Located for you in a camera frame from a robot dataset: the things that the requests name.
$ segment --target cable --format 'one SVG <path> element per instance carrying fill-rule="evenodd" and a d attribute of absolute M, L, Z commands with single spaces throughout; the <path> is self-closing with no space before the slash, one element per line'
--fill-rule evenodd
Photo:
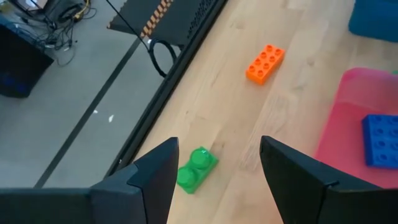
<path fill-rule="evenodd" d="M 72 56 L 71 56 L 70 59 L 69 59 L 67 62 L 65 62 L 65 63 L 60 63 L 60 59 L 59 59 L 56 55 L 54 55 L 54 57 L 56 58 L 56 61 L 57 61 L 57 65 L 58 65 L 59 67 L 65 67 L 65 66 L 69 65 L 70 62 L 72 62 L 72 60 L 75 58 L 75 55 L 76 55 L 76 48 L 70 47 L 70 48 L 68 49 L 68 51 L 70 51 L 70 50 L 72 51 Z"/>
<path fill-rule="evenodd" d="M 89 16 L 89 17 L 85 17 L 85 16 L 87 16 L 90 13 L 91 10 L 94 10 L 94 14 Z M 92 18 L 95 17 L 95 15 L 97 15 L 97 9 L 94 8 L 94 7 L 90 7 L 89 10 L 87 11 L 87 13 L 83 15 L 82 19 L 92 19 Z"/>
<path fill-rule="evenodd" d="M 163 70 L 160 68 L 160 66 L 157 63 L 156 58 L 155 58 L 154 47 L 158 43 L 159 44 L 163 44 L 167 48 L 167 50 L 169 50 L 170 55 L 172 56 L 172 59 L 173 59 L 173 63 L 177 59 L 177 55 L 175 54 L 174 49 L 172 48 L 172 46 L 169 43 L 167 43 L 166 41 L 159 40 L 159 39 L 152 39 L 150 41 L 149 51 L 148 51 L 150 60 L 154 64 L 154 67 L 157 70 L 157 72 L 159 72 L 159 75 L 162 76 L 163 78 L 166 78 L 167 74 L 165 72 L 163 72 Z"/>
<path fill-rule="evenodd" d="M 39 45 L 45 45 L 45 48 L 54 50 L 60 50 L 67 44 L 68 47 L 71 47 L 73 38 L 69 33 L 72 31 L 74 25 L 73 19 L 70 19 L 65 26 L 57 30 L 49 30 L 47 33 L 37 36 L 36 41 Z"/>
<path fill-rule="evenodd" d="M 137 36 L 137 38 L 141 41 L 142 44 L 144 44 L 144 47 L 149 51 L 149 48 L 146 46 L 145 42 L 143 39 L 138 35 L 138 33 L 130 26 L 130 24 L 124 19 L 124 17 L 120 14 L 120 12 L 110 3 L 109 0 L 106 0 L 106 2 L 112 7 L 112 9 L 116 12 L 116 14 L 123 20 L 123 22 L 131 29 L 131 31 Z"/>
<path fill-rule="evenodd" d="M 70 19 L 73 19 L 75 22 L 80 21 L 80 19 L 76 18 L 76 15 L 83 9 L 81 4 L 74 4 L 70 7 L 67 7 L 58 15 L 58 22 L 63 24 L 68 22 Z"/>
<path fill-rule="evenodd" d="M 156 61 L 156 57 L 155 57 L 155 53 L 154 53 L 154 47 L 158 43 L 164 45 L 167 48 L 167 50 L 169 50 L 170 55 L 171 55 L 171 57 L 173 59 L 173 63 L 175 63 L 175 61 L 177 59 L 177 55 L 175 54 L 173 47 L 169 43 L 167 43 L 165 40 L 152 39 L 150 44 L 149 44 L 149 48 L 148 48 L 148 46 L 146 46 L 145 42 L 140 37 L 140 35 L 138 35 L 138 33 L 130 26 L 130 24 L 127 22 L 127 20 L 125 20 L 125 18 L 121 15 L 121 13 L 113 6 L 113 4 L 110 3 L 109 0 L 106 0 L 106 2 L 112 7 L 112 9 L 123 20 L 123 22 L 128 26 L 128 28 L 131 29 L 132 33 L 137 36 L 137 38 L 141 41 L 141 43 L 144 44 L 144 47 L 147 49 L 149 57 L 150 57 L 150 60 L 154 64 L 154 67 L 155 67 L 156 71 L 159 73 L 160 76 L 165 78 L 167 76 L 167 74 L 165 72 L 163 72 L 163 70 L 160 68 L 159 64 Z"/>
<path fill-rule="evenodd" d="M 30 0 L 30 2 L 33 3 L 33 4 L 36 6 L 37 9 L 43 10 L 43 8 L 42 8 L 41 6 L 39 6 L 39 5 L 36 3 L 36 1 Z M 54 21 L 52 21 L 52 20 L 47 16 L 46 13 L 44 13 L 43 22 L 45 22 L 45 23 L 46 23 L 50 28 L 52 28 L 52 29 L 57 29 L 57 28 L 58 28 L 58 27 L 57 27 L 57 24 L 56 24 Z"/>
<path fill-rule="evenodd" d="M 91 0 L 85 0 L 86 5 L 80 12 L 76 13 L 75 16 L 73 16 L 77 21 L 79 21 L 82 18 L 82 15 L 84 15 L 84 12 L 90 7 L 91 5 Z"/>

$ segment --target toy block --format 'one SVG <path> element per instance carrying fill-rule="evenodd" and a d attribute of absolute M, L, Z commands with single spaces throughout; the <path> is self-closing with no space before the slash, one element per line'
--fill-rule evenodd
<path fill-rule="evenodd" d="M 284 55 L 284 50 L 267 45 L 246 70 L 246 77 L 257 84 L 263 85 L 283 61 Z"/>
<path fill-rule="evenodd" d="M 366 164 L 398 169 L 398 116 L 370 114 L 362 125 Z"/>
<path fill-rule="evenodd" d="M 194 150 L 191 153 L 190 160 L 178 169 L 177 184 L 186 193 L 195 193 L 196 189 L 206 179 L 217 163 L 218 159 L 204 147 Z"/>

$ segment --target wooden surface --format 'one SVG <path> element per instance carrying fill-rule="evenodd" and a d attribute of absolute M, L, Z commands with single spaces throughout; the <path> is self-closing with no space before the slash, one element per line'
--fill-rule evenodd
<path fill-rule="evenodd" d="M 139 153 L 177 136 L 180 165 L 198 146 L 220 159 L 194 195 L 176 186 L 169 224 L 282 223 L 260 137 L 312 155 L 343 72 L 398 69 L 395 44 L 348 32 L 353 1 L 229 0 Z M 286 55 L 259 86 L 244 71 L 266 44 Z"/>

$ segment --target blue container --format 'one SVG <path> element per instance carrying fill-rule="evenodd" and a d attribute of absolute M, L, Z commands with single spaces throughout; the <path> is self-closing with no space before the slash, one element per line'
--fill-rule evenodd
<path fill-rule="evenodd" d="M 356 35 L 398 42 L 398 0 L 356 0 L 348 29 Z"/>

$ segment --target pink container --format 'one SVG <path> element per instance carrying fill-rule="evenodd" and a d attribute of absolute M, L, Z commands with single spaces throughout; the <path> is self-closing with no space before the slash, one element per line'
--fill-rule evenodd
<path fill-rule="evenodd" d="M 315 158 L 383 188 L 398 188 L 398 170 L 368 167 L 361 121 L 367 114 L 398 114 L 398 76 L 353 68 L 341 78 Z"/>

